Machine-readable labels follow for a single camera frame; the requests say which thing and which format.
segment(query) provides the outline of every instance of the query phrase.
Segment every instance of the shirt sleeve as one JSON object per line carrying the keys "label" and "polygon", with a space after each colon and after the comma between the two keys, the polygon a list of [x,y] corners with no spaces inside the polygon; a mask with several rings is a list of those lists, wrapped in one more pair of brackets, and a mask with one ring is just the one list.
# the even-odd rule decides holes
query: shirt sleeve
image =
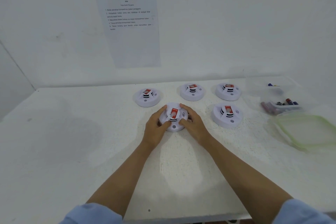
{"label": "shirt sleeve", "polygon": [[328,215],[297,199],[286,201],[273,224],[336,224]]}
{"label": "shirt sleeve", "polygon": [[78,205],[59,224],[121,224],[121,215],[96,203]]}

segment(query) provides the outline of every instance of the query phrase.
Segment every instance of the smoke detector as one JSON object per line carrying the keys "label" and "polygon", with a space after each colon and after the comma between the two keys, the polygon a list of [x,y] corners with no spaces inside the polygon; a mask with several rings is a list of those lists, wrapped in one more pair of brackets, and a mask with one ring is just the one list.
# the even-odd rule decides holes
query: smoke detector
{"label": "smoke detector", "polygon": [[224,82],[216,86],[216,96],[224,100],[237,100],[240,97],[241,93],[242,91],[237,85],[233,85],[230,83]]}
{"label": "smoke detector", "polygon": [[159,91],[153,88],[139,90],[135,97],[135,102],[142,107],[150,107],[160,102]]}
{"label": "smoke detector", "polygon": [[178,103],[167,103],[166,110],[160,115],[160,122],[164,124],[166,121],[171,121],[170,127],[167,131],[176,132],[184,128],[184,126],[179,124],[181,119],[188,119],[188,112],[180,107]]}
{"label": "smoke detector", "polygon": [[197,101],[204,97],[204,90],[199,84],[186,83],[181,86],[180,95],[185,100]]}
{"label": "smoke detector", "polygon": [[213,107],[212,120],[223,128],[234,128],[243,119],[243,113],[235,105],[219,103]]}

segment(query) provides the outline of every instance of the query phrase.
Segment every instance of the tabletop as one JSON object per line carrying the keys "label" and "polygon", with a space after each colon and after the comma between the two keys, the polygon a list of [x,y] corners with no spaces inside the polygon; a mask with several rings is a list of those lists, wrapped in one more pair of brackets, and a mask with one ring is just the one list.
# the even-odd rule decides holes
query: tabletop
{"label": "tabletop", "polygon": [[[220,82],[243,90],[234,101],[244,115],[236,128],[221,128],[210,117],[213,106],[225,102],[214,94]],[[303,152],[283,141],[270,117],[251,108],[256,100],[244,94],[245,79],[196,82],[206,92],[195,102],[179,96],[184,83],[37,90],[0,122],[3,223],[61,221],[135,150],[148,118],[167,102],[192,107],[218,141],[293,197],[321,211],[336,211],[336,154]],[[132,98],[147,87],[159,90],[162,99],[144,108]],[[247,217],[210,155],[183,129],[166,132],[149,156],[124,220],[188,223]]]}

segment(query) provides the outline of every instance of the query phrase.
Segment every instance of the finger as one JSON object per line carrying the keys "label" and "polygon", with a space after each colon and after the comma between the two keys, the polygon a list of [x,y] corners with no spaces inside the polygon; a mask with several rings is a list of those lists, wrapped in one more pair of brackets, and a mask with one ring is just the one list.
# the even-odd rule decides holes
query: finger
{"label": "finger", "polygon": [[179,122],[180,125],[188,128],[189,126],[191,126],[191,123],[190,122],[187,122],[185,119],[181,119],[180,122]]}
{"label": "finger", "polygon": [[162,129],[163,131],[166,131],[167,128],[169,128],[171,125],[171,121],[166,121],[164,124],[162,124],[162,126],[160,127],[160,129]]}
{"label": "finger", "polygon": [[184,104],[181,104],[181,103],[180,103],[180,107],[186,109],[187,112],[188,112],[191,116],[197,114],[191,107],[189,107],[189,106],[187,106],[187,105],[184,105]]}
{"label": "finger", "polygon": [[154,120],[158,120],[161,113],[163,113],[164,110],[166,110],[167,105],[162,106],[157,112],[153,113],[151,118]]}

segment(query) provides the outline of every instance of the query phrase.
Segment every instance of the red label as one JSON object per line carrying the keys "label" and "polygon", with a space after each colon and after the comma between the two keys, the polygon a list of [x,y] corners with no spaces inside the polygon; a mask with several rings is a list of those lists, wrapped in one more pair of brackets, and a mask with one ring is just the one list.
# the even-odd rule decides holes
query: red label
{"label": "red label", "polygon": [[175,109],[175,108],[173,108],[173,109],[171,110],[171,112],[170,112],[170,117],[171,117],[172,119],[176,119],[177,112],[178,112],[178,110]]}
{"label": "red label", "polygon": [[228,113],[233,113],[232,108],[231,108],[231,106],[229,106],[229,105],[225,105],[225,110],[226,110],[226,112],[228,112]]}
{"label": "red label", "polygon": [[147,90],[145,90],[145,91],[143,92],[143,94],[148,95],[148,93],[149,93],[150,91],[151,91],[150,89],[147,89]]}

